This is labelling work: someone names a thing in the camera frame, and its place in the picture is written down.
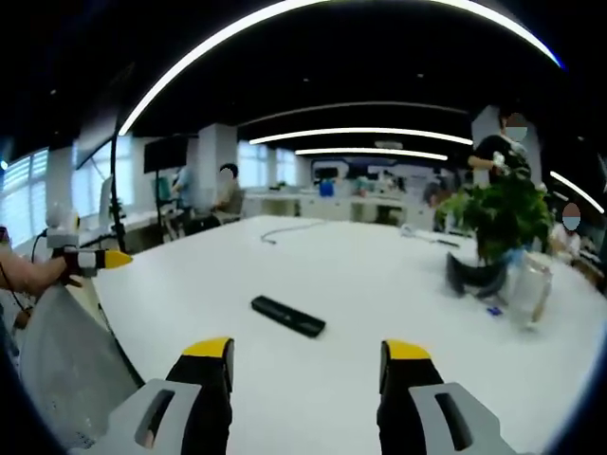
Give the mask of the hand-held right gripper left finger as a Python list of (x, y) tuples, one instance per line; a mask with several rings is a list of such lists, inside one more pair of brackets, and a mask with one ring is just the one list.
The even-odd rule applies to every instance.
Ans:
[(234, 340), (184, 350), (164, 380), (146, 383), (109, 416), (94, 454), (225, 454), (230, 436)]

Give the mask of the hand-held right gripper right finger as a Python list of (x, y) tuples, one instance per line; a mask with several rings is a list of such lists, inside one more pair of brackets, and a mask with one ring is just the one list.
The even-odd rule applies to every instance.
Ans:
[(513, 454), (499, 419), (458, 383), (447, 383), (423, 348), (381, 343), (377, 426), (383, 454)]

